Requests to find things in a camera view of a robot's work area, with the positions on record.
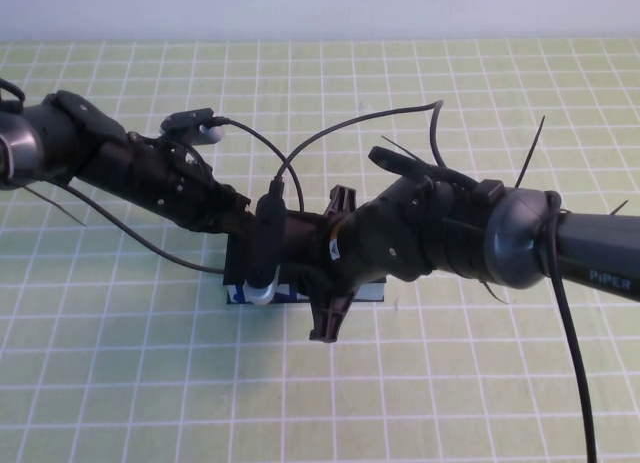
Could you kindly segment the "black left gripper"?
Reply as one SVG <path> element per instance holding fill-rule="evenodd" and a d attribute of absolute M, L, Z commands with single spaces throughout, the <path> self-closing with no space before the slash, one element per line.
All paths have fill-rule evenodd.
<path fill-rule="evenodd" d="M 194 232 L 244 234 L 249 200 L 217 181 L 212 167 L 189 143 L 128 134 L 126 168 L 119 176 L 131 202 Z"/>

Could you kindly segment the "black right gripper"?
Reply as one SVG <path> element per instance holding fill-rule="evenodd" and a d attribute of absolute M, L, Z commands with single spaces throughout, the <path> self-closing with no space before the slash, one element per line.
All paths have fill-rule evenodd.
<path fill-rule="evenodd" d="M 289 211 L 285 274 L 307 289 L 309 339 L 335 343 L 357 288 L 381 280 L 381 203 L 356 208 L 356 190 L 335 185 L 324 213 Z"/>

